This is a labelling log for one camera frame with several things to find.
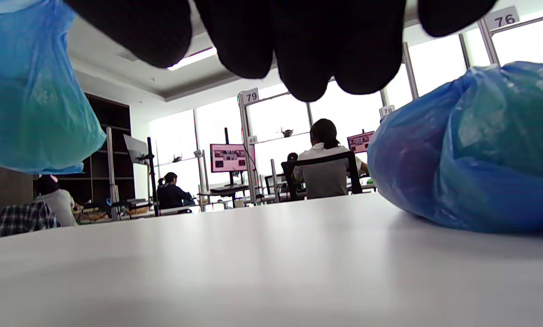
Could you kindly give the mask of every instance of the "black hair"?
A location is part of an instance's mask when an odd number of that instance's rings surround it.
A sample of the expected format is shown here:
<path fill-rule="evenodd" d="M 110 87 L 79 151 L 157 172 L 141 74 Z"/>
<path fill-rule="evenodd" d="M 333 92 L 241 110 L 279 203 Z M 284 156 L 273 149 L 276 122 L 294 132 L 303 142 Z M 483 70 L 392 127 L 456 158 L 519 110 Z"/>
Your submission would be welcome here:
<path fill-rule="evenodd" d="M 35 190 L 41 195 L 46 195 L 59 190 L 59 184 L 51 176 L 43 175 L 35 181 Z"/>
<path fill-rule="evenodd" d="M 161 178 L 159 180 L 159 185 L 164 185 L 164 184 L 167 184 L 167 183 L 172 183 L 174 182 L 174 180 L 177 179 L 177 174 L 173 173 L 173 172 L 170 172 L 170 173 L 167 173 L 163 178 Z"/>
<path fill-rule="evenodd" d="M 292 152 L 288 155 L 288 161 L 296 161 L 298 160 L 298 154 L 295 152 Z"/>
<path fill-rule="evenodd" d="M 324 149 L 332 149 L 340 144 L 336 139 L 336 126 L 331 120 L 325 118 L 311 126 L 310 139 L 317 143 L 324 143 Z"/>

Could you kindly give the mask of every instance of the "ceiling light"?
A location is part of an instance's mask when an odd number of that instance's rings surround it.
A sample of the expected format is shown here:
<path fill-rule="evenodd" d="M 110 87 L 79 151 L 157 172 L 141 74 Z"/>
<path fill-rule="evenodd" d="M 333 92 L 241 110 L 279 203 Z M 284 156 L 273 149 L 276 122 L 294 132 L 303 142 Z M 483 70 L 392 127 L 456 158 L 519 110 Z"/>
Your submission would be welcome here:
<path fill-rule="evenodd" d="M 181 67 L 187 66 L 189 64 L 194 64 L 195 62 L 198 62 L 200 60 L 203 60 L 205 58 L 209 58 L 210 56 L 214 56 L 217 54 L 216 48 L 209 48 L 207 50 L 203 50 L 201 52 L 197 52 L 196 54 L 191 54 L 190 56 L 183 58 L 178 64 L 169 67 L 168 70 L 176 70 Z"/>

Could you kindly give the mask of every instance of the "number sign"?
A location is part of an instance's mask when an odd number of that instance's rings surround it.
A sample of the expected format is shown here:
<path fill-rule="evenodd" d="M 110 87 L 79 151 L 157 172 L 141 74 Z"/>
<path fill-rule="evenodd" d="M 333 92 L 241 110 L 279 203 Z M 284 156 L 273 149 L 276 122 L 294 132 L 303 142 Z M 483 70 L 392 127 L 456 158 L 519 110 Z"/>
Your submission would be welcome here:
<path fill-rule="evenodd" d="M 389 114 L 392 114 L 393 111 L 395 111 L 395 106 L 393 105 L 383 106 L 382 108 L 379 109 L 381 119 L 385 118 Z"/>
<path fill-rule="evenodd" d="M 249 91 L 243 91 L 241 93 L 241 98 L 243 99 L 243 104 L 245 105 L 255 102 L 259 100 L 259 90 L 256 87 L 255 89 L 250 89 Z"/>
<path fill-rule="evenodd" d="M 498 29 L 499 27 L 518 23 L 519 21 L 520 16 L 515 6 L 496 10 L 485 16 L 485 23 L 488 25 L 489 30 Z"/>
<path fill-rule="evenodd" d="M 257 136 L 254 135 L 254 136 L 248 137 L 247 143 L 248 143 L 248 144 L 255 144 L 255 143 L 257 143 Z"/>

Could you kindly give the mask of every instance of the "white shirt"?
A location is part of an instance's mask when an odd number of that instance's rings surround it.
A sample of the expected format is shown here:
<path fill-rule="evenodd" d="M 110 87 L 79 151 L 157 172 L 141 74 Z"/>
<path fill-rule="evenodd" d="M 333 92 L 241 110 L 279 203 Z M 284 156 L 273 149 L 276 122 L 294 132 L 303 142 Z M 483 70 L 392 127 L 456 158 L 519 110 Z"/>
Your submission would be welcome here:
<path fill-rule="evenodd" d="M 298 156 L 298 161 L 309 160 L 338 153 L 350 151 L 342 145 L 331 149 L 324 149 L 324 143 L 317 143 L 311 149 L 302 152 Z M 356 169 L 360 172 L 362 161 L 356 157 Z M 346 176 L 348 169 L 348 160 L 324 162 L 317 165 L 297 166 L 294 168 L 294 178 L 304 180 L 306 183 L 307 198 L 324 198 L 338 195 L 346 195 Z"/>
<path fill-rule="evenodd" d="M 66 190 L 57 190 L 46 195 L 38 196 L 33 202 L 45 202 L 49 205 L 62 227 L 78 226 L 76 218 L 74 218 L 74 212 L 72 211 L 74 199 L 72 199 L 70 192 Z"/>

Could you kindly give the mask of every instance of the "blue plastic bag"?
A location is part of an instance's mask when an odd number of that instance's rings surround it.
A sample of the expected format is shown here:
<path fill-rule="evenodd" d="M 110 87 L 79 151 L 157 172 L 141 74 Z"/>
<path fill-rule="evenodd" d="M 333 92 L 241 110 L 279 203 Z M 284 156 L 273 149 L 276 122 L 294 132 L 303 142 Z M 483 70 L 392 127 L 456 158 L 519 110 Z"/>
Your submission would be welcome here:
<path fill-rule="evenodd" d="M 66 52 L 62 0 L 0 0 L 0 166 L 76 173 L 105 134 Z"/>
<path fill-rule="evenodd" d="M 543 230 L 543 64 L 472 68 L 385 118 L 369 171 L 394 205 L 476 232 Z"/>

